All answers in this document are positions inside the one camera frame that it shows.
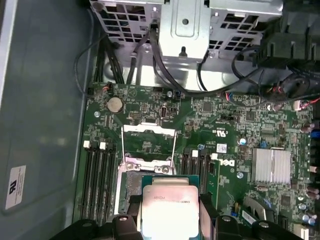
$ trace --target motherboard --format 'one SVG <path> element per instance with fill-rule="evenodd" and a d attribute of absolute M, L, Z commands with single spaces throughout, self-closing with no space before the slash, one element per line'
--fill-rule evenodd
<path fill-rule="evenodd" d="M 256 105 L 254 95 L 192 98 L 162 87 L 94 83 L 85 106 L 74 222 L 126 213 L 146 175 L 198 175 L 219 213 L 294 232 L 314 226 L 312 106 Z"/>

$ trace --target ram slot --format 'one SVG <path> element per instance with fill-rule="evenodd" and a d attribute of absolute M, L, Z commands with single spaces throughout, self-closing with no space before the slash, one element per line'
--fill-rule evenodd
<path fill-rule="evenodd" d="M 112 187 L 113 187 L 113 176 L 114 176 L 114 165 L 115 165 L 115 152 L 111 149 L 108 153 L 107 170 L 105 174 L 105 201 L 104 201 L 104 215 L 103 222 L 105 223 L 109 217 Z"/>
<path fill-rule="evenodd" d="M 86 152 L 85 168 L 84 168 L 84 180 L 83 180 L 83 190 L 81 199 L 81 219 L 87 218 L 87 205 L 88 205 L 88 194 L 89 194 L 89 179 L 91 172 L 91 162 L 92 162 L 93 152 L 88 150 Z"/>
<path fill-rule="evenodd" d="M 89 195 L 89 204 L 88 204 L 88 218 L 91 220 L 95 219 L 95 198 L 97 193 L 97 177 L 99 168 L 99 158 L 100 153 L 94 152 L 94 157 L 91 163 L 91 173 L 90 173 L 90 195 Z"/>
<path fill-rule="evenodd" d="M 188 156 L 183 155 L 182 159 L 181 159 L 181 174 L 182 175 L 187 174 L 187 160 L 188 160 Z"/>
<path fill-rule="evenodd" d="M 103 212 L 103 205 L 104 205 L 105 185 L 106 185 L 107 161 L 108 161 L 108 153 L 102 152 L 101 162 L 100 162 L 101 163 L 100 175 L 98 178 L 99 193 L 97 197 L 97 217 L 96 217 L 97 222 L 100 226 L 103 224 L 102 212 Z"/>
<path fill-rule="evenodd" d="M 209 171 L 210 160 L 207 156 L 202 159 L 201 173 L 200 173 L 200 193 L 205 194 L 207 192 L 207 181 L 208 181 L 208 171 Z"/>
<path fill-rule="evenodd" d="M 194 172 L 192 173 L 193 175 L 199 175 L 201 173 L 201 166 L 202 166 L 202 160 L 200 157 L 195 157 L 194 158 Z"/>

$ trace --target silver heatsink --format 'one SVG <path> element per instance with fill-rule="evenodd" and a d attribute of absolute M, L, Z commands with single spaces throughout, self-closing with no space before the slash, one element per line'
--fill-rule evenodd
<path fill-rule="evenodd" d="M 251 179 L 254 182 L 289 184 L 291 152 L 254 148 Z"/>

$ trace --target white connector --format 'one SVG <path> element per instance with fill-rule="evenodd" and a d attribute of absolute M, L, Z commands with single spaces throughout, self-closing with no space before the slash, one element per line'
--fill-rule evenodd
<path fill-rule="evenodd" d="M 293 109 L 298 112 L 302 110 L 302 102 L 301 100 L 297 100 L 293 102 Z"/>
<path fill-rule="evenodd" d="M 193 158 L 197 158 L 197 157 L 198 157 L 198 150 L 192 150 L 191 156 L 192 156 Z"/>
<path fill-rule="evenodd" d="M 299 238 L 309 240 L 309 229 L 301 224 L 293 224 L 293 233 Z"/>
<path fill-rule="evenodd" d="M 211 160 L 218 160 L 218 153 L 211 153 L 210 159 Z"/>
<path fill-rule="evenodd" d="M 107 143 L 106 142 L 100 142 L 100 145 L 99 145 L 99 148 L 100 150 L 106 150 L 106 147 L 107 147 Z"/>
<path fill-rule="evenodd" d="M 88 140 L 83 141 L 83 147 L 85 149 L 89 149 L 91 147 L 90 141 Z"/>

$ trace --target green circuit board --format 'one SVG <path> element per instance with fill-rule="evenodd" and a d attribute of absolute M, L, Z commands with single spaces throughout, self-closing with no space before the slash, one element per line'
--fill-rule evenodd
<path fill-rule="evenodd" d="M 102 91 L 94 83 L 91 90 Z M 108 109 L 111 98 L 119 98 L 121 110 Z M 246 105 L 260 102 L 257 96 L 234 95 Z M 237 217 L 245 196 L 270 206 L 276 215 L 288 218 L 288 229 L 301 223 L 299 204 L 313 208 L 305 196 L 309 182 L 307 133 L 300 127 L 311 121 L 312 107 L 294 111 L 286 104 L 274 111 L 272 105 L 239 107 L 222 96 L 191 98 L 160 87 L 114 84 L 86 104 L 82 142 L 91 150 L 80 150 L 74 221 L 83 218 L 102 224 L 115 212 L 125 213 L 130 195 L 141 193 L 143 175 L 154 172 L 127 171 L 121 176 L 119 203 L 116 201 L 118 166 L 122 162 L 122 126 L 148 123 L 175 130 L 177 137 L 154 132 L 125 132 L 125 153 L 145 161 L 165 161 L 173 154 L 177 175 L 200 175 L 200 192 L 212 194 L 212 203 L 223 214 Z M 99 151 L 99 143 L 107 150 Z M 252 179 L 254 149 L 290 152 L 290 183 L 258 183 Z"/>

